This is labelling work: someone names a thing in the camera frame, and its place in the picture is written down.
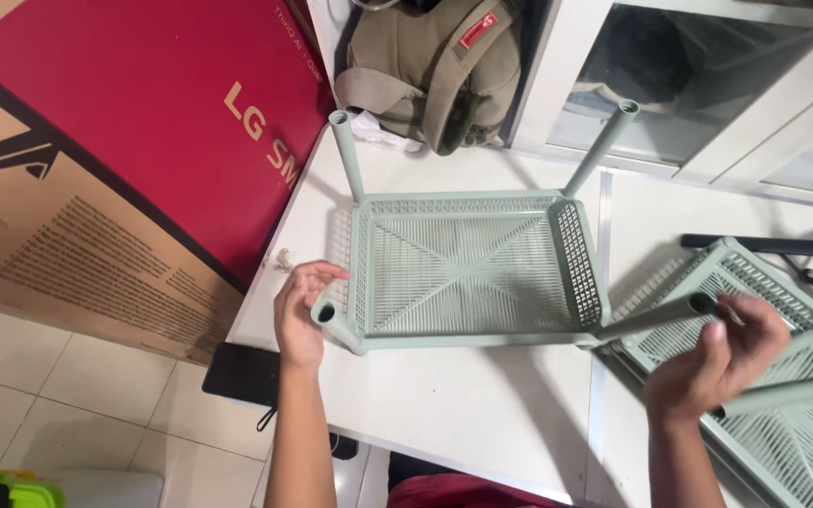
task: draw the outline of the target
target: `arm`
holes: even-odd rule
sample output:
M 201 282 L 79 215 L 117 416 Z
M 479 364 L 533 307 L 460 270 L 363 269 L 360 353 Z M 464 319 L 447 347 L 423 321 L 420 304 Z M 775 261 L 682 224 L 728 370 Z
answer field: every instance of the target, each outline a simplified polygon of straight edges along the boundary
M 747 388 L 789 345 L 789 329 L 762 299 L 722 296 L 720 304 L 722 321 L 705 325 L 692 351 L 661 364 L 645 383 L 654 508 L 725 506 L 698 421 Z
M 300 265 L 275 299 L 281 380 L 265 508 L 334 507 L 334 472 L 319 390 L 322 330 L 309 316 L 316 298 L 344 269 L 325 261 Z

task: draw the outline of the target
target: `person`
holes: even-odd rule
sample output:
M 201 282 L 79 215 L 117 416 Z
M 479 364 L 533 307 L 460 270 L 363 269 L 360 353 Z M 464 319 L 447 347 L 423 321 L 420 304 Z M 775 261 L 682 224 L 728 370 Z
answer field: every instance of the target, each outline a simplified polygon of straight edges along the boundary
M 294 269 L 275 299 L 281 380 L 265 508 L 336 505 L 319 391 L 322 330 L 309 313 L 322 289 L 349 277 L 327 261 L 306 263 Z M 661 364 L 645 383 L 654 508 L 725 506 L 698 420 L 749 386 L 789 344 L 787 326 L 762 299 L 725 294 L 718 300 L 719 319 L 702 328 L 695 348 Z M 400 479 L 388 501 L 389 508 L 559 505 L 474 476 L 434 469 Z

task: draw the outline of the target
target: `debris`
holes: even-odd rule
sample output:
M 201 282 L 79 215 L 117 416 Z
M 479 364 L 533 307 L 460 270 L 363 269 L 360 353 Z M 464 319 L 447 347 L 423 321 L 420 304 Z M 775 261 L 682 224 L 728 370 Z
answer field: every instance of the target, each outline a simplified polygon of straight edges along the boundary
M 280 251 L 278 251 L 278 255 L 275 257 L 277 264 L 272 268 L 285 273 L 291 273 L 294 271 L 294 264 L 291 263 L 290 255 L 290 249 L 282 248 Z

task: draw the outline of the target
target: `red shirt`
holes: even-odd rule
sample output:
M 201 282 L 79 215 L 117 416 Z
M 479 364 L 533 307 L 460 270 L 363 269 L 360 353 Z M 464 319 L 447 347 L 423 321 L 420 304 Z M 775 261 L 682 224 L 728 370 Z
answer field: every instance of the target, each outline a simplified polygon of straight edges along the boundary
M 557 501 L 476 476 L 413 476 L 388 495 L 388 508 L 561 508 Z

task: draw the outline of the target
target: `white plastic bag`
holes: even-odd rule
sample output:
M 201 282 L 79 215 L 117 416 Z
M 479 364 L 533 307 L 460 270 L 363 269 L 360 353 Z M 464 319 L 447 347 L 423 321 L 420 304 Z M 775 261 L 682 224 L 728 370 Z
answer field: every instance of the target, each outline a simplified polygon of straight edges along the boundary
M 414 139 L 408 139 L 392 132 L 381 130 L 381 125 L 378 124 L 378 120 L 366 110 L 363 110 L 358 115 L 348 111 L 347 116 L 350 117 L 351 120 L 353 135 L 370 144 L 388 148 L 389 150 L 399 150 L 401 152 L 416 152 L 421 146 L 421 144 Z

